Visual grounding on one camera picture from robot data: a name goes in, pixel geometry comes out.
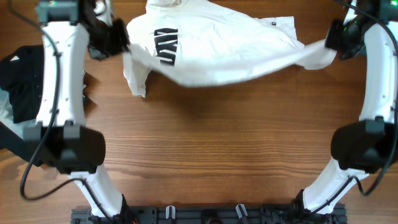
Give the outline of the white polo shirt black print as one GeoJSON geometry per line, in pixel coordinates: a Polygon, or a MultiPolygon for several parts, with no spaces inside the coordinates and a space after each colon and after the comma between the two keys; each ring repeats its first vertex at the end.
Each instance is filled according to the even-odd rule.
{"type": "Polygon", "coordinates": [[[319,70],[336,55],[324,40],[301,43],[292,16],[253,18],[206,0],[148,1],[126,29],[123,74],[135,96],[152,71],[185,87],[221,86],[291,65],[319,70]]]}

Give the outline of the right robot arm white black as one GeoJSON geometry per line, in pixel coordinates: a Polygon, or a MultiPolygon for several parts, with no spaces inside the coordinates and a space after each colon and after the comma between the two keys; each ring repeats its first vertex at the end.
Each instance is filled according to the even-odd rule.
{"type": "Polygon", "coordinates": [[[328,215],[357,185],[371,195],[397,161],[397,1],[340,1],[346,19],[333,21],[326,47],[341,60],[366,53],[364,103],[356,123],[338,128],[331,159],[295,202],[298,216],[328,215]]]}

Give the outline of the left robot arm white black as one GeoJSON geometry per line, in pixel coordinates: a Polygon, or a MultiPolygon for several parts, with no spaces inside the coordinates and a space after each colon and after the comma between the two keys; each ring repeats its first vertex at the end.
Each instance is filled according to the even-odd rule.
{"type": "Polygon", "coordinates": [[[104,136],[86,126],[85,56],[103,60],[127,50],[124,22],[111,1],[41,1],[37,15],[44,43],[42,99],[35,125],[23,138],[38,160],[74,182],[95,223],[126,223],[126,200],[104,166],[104,136]]]}

